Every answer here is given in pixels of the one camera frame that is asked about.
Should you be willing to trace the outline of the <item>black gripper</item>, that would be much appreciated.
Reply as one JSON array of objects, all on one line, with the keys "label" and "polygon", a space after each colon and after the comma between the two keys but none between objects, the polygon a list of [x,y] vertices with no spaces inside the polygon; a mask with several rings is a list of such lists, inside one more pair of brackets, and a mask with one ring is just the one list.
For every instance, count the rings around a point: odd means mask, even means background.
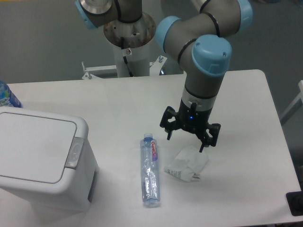
[{"label": "black gripper", "polygon": [[167,140],[170,140],[173,131],[179,129],[195,134],[201,140],[202,144],[199,153],[202,153],[204,148],[216,146],[221,129],[221,124],[219,123],[208,123],[212,109],[198,111],[196,108],[192,112],[190,107],[181,100],[178,112],[171,106],[167,106],[163,113],[160,127],[164,128],[168,134]]}]

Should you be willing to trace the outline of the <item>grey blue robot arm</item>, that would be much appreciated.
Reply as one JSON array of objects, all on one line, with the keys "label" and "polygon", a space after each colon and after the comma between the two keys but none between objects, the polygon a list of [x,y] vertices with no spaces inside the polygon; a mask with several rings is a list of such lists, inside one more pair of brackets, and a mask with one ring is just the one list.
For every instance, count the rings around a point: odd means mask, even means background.
[{"label": "grey blue robot arm", "polygon": [[159,47],[186,73],[179,110],[167,107],[160,122],[168,135],[182,129],[195,134],[202,147],[214,147],[220,124],[208,122],[232,47],[226,37],[250,26],[253,10],[247,0],[197,0],[198,15],[176,16],[155,24],[140,0],[78,0],[75,6],[90,29],[102,27],[113,45],[119,77],[148,76],[147,45]]}]

